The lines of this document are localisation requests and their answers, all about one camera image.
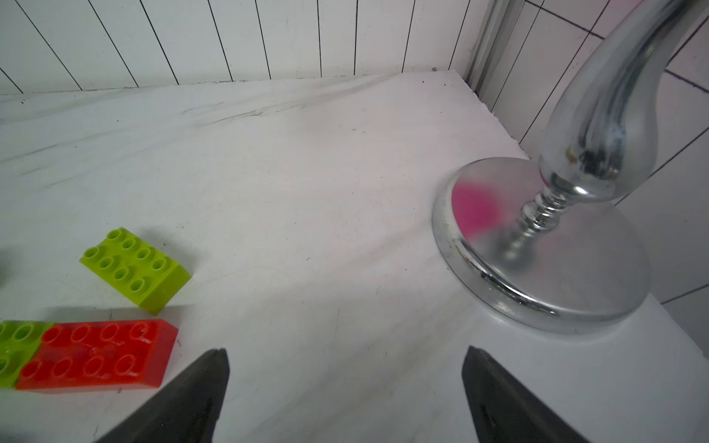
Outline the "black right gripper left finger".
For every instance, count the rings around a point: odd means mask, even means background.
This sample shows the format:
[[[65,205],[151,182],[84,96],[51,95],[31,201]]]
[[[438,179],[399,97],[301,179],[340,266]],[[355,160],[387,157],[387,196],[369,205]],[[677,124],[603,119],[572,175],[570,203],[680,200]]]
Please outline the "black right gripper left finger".
[[[211,442],[230,367],[225,349],[197,358],[101,442]]]

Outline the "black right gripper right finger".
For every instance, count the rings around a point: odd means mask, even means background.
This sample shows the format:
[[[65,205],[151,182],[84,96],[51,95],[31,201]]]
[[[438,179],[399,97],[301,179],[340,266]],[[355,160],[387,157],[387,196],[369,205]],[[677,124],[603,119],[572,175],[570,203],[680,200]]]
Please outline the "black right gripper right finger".
[[[585,442],[486,351],[468,348],[465,395],[480,442]]]

